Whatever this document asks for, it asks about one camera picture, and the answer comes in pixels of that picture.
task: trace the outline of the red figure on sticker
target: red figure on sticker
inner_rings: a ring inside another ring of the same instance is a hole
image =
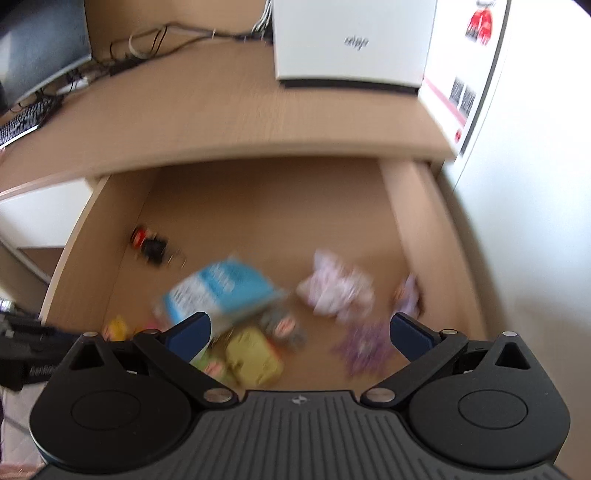
[[[495,4],[494,1],[476,2],[479,10],[477,10],[466,29],[466,36],[472,41],[479,41],[482,45],[486,45],[491,39],[492,34],[492,12],[491,7]]]

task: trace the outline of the monitor screen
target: monitor screen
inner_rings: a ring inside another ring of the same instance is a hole
[[[84,0],[12,0],[0,14],[0,112],[92,58]]]

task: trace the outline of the open drawer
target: open drawer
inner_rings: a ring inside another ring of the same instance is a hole
[[[155,268],[128,248],[138,223],[181,248],[185,267]],[[421,321],[483,338],[479,306],[456,233],[427,166],[370,158],[279,158],[197,163],[102,179],[57,266],[42,316],[66,330],[101,330],[117,315],[145,325],[155,299],[193,271],[236,254],[276,285],[294,290],[327,248],[374,278],[367,321],[387,321],[391,296],[408,273],[423,294]],[[332,352],[346,333],[288,300],[307,335],[300,352],[282,350],[278,390],[351,389]],[[389,375],[405,365],[396,354]]]

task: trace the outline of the keyboard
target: keyboard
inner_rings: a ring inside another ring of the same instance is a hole
[[[46,96],[0,127],[0,149],[41,127],[61,107],[64,96]]]

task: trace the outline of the white box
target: white box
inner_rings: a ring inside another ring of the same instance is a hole
[[[286,85],[423,82],[437,0],[273,0],[275,75]]]

